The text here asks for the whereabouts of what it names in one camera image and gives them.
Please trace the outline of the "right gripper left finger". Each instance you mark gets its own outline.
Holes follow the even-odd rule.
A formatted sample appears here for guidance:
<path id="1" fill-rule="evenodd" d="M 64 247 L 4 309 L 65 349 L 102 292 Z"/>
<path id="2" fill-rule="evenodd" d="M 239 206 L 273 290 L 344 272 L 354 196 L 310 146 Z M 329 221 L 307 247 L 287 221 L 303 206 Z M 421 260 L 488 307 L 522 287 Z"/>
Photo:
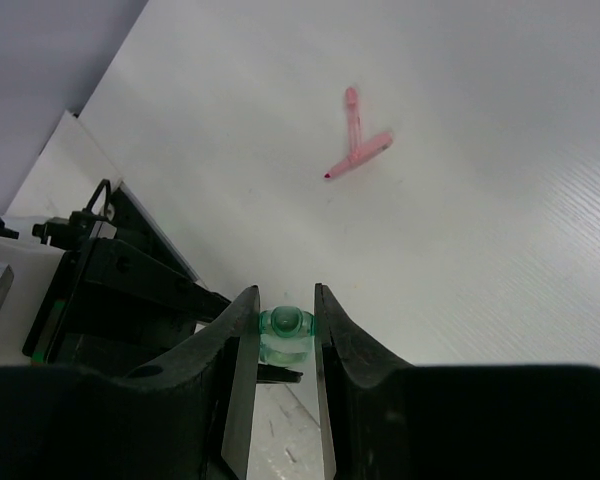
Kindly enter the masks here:
<path id="1" fill-rule="evenodd" d="M 0 367 L 0 479 L 243 479 L 260 296 L 122 378 Z"/>

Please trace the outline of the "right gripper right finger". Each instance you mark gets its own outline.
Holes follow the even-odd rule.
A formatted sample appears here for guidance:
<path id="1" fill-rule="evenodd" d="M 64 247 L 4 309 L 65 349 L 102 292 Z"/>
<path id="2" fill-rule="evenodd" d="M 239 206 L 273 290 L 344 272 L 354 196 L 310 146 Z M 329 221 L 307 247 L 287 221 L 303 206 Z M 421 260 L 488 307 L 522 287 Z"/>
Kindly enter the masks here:
<path id="1" fill-rule="evenodd" d="M 315 288 L 328 479 L 600 479 L 600 368 L 414 366 Z"/>

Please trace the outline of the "green highlighter pen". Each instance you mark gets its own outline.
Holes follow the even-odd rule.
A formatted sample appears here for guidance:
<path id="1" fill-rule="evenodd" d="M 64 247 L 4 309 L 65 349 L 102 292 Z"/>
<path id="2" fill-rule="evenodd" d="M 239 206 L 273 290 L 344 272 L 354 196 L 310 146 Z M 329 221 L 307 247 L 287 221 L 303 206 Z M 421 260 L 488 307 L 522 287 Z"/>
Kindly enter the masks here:
<path id="1" fill-rule="evenodd" d="M 278 306 L 259 316 L 260 361 L 276 367 L 304 363 L 313 350 L 314 316 L 294 306 Z"/>

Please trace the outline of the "pink highlighter pen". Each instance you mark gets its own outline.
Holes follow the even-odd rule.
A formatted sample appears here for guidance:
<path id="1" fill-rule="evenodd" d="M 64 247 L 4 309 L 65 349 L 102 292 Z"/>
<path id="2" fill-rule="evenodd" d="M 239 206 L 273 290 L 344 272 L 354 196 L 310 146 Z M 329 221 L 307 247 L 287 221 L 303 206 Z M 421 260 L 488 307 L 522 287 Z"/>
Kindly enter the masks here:
<path id="1" fill-rule="evenodd" d="M 334 180 L 360 167 L 383 153 L 393 144 L 393 133 L 391 131 L 381 132 L 367 140 L 363 139 L 359 94 L 356 87 L 350 86 L 345 90 L 344 102 L 349 153 L 324 174 L 323 178 L 325 180 Z"/>

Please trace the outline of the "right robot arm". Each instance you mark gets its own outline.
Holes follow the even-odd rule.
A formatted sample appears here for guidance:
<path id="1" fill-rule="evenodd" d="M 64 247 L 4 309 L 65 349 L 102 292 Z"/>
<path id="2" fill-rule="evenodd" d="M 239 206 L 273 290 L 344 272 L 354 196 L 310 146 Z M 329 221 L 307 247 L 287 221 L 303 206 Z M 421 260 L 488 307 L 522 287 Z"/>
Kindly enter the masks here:
<path id="1" fill-rule="evenodd" d="M 259 360 L 256 287 L 208 292 L 80 211 L 34 227 L 63 248 L 20 350 L 0 367 L 0 479 L 243 479 Z M 329 479 L 600 479 L 600 369 L 416 367 L 314 300 Z"/>

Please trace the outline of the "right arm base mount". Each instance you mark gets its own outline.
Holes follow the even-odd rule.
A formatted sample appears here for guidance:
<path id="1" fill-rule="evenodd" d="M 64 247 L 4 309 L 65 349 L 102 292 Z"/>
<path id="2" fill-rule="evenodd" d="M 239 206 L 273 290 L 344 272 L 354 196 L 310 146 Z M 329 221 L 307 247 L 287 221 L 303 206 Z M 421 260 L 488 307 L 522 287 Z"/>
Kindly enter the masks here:
<path id="1" fill-rule="evenodd" d="M 189 263 L 123 183 L 113 188 L 110 180 L 103 179 L 96 187 L 85 209 L 94 211 L 96 201 L 101 195 L 104 195 L 102 213 L 117 229 L 116 239 L 133 245 L 207 290 Z"/>

